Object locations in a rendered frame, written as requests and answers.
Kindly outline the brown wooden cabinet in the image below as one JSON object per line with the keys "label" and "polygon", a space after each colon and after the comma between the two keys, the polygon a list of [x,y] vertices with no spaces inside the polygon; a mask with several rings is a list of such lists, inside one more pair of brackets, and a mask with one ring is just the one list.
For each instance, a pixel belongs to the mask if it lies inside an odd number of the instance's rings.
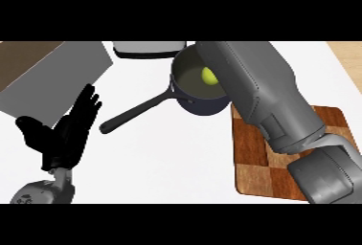
{"label": "brown wooden cabinet", "polygon": [[60,44],[62,41],[0,41],[0,92]]}

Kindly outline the flat grey door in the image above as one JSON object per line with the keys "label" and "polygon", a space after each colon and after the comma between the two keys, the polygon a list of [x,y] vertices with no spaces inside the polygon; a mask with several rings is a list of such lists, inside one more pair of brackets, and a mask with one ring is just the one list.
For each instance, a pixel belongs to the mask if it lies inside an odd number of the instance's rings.
{"label": "flat grey door", "polygon": [[29,116],[53,126],[78,94],[112,66],[100,41],[62,44],[0,92],[0,112]]}

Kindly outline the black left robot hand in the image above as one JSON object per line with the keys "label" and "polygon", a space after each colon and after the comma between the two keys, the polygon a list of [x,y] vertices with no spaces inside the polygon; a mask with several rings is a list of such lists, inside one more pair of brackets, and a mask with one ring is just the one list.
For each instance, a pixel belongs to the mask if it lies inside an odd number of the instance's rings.
{"label": "black left robot hand", "polygon": [[29,116],[16,118],[25,144],[43,154],[43,171],[57,167],[71,169],[78,164],[100,106],[94,86],[87,84],[69,114],[59,119],[55,127],[46,126]]}

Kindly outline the checkered wooden cutting board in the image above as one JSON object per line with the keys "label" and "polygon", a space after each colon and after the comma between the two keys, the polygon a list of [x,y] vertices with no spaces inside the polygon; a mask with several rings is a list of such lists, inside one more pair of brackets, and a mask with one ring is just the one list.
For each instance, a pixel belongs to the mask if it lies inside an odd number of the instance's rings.
{"label": "checkered wooden cutting board", "polygon": [[241,194],[309,201],[362,203],[362,168],[337,143],[294,155],[276,153],[255,126],[232,114],[235,186]]}

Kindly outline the grey appliance with dark rim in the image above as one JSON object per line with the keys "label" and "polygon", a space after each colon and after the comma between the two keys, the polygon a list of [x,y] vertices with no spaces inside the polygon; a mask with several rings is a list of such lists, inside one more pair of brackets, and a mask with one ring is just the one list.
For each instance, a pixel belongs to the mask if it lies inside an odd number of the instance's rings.
{"label": "grey appliance with dark rim", "polygon": [[185,41],[115,41],[114,52],[120,58],[154,59],[174,57],[186,47]]}

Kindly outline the yellow-green pear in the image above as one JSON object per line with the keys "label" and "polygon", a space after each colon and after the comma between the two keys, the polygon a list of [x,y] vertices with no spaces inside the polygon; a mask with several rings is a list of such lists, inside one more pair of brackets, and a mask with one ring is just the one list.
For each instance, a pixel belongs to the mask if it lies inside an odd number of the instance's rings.
{"label": "yellow-green pear", "polygon": [[208,67],[202,69],[201,78],[208,85],[217,85],[217,78]]}

